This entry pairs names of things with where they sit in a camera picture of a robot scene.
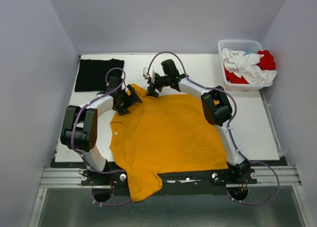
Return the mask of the yellow t shirt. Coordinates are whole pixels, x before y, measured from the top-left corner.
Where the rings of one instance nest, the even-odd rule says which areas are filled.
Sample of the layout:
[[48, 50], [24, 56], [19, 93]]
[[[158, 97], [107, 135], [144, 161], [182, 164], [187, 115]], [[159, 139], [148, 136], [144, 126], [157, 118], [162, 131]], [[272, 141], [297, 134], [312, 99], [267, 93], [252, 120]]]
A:
[[225, 148], [202, 103], [186, 95], [150, 97], [133, 84], [140, 103], [110, 123], [110, 149], [126, 170], [131, 200], [142, 201], [163, 187], [160, 174], [227, 168]]

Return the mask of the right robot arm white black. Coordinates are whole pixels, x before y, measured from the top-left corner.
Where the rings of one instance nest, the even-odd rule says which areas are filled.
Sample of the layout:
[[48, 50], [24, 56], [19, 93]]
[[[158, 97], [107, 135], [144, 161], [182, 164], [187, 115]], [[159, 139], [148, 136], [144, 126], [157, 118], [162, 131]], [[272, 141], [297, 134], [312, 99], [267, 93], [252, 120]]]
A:
[[164, 76], [143, 69], [143, 77], [148, 81], [148, 95], [158, 97], [164, 87], [170, 87], [178, 92], [192, 95], [202, 102], [206, 121], [213, 125], [223, 143], [228, 163], [228, 178], [233, 183], [240, 183], [250, 169], [250, 163], [240, 154], [233, 140], [230, 121], [233, 109], [229, 102], [229, 94], [223, 87], [206, 88], [191, 80], [186, 73], [180, 74], [173, 60], [168, 59], [161, 63]]

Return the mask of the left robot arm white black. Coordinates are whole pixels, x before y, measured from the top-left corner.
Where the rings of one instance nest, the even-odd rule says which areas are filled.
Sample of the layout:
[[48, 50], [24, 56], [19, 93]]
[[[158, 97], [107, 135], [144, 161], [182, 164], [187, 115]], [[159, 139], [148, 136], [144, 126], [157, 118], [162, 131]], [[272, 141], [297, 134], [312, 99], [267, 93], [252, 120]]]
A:
[[98, 118], [109, 110], [120, 116], [129, 114], [131, 106], [142, 102], [130, 84], [126, 86], [130, 93], [122, 89], [123, 84], [123, 78], [110, 77], [106, 80], [104, 93], [84, 105], [69, 105], [65, 111], [60, 141], [81, 157], [87, 169], [93, 171], [93, 180], [99, 185], [106, 184], [110, 174], [117, 171], [110, 170], [108, 161], [97, 147]]

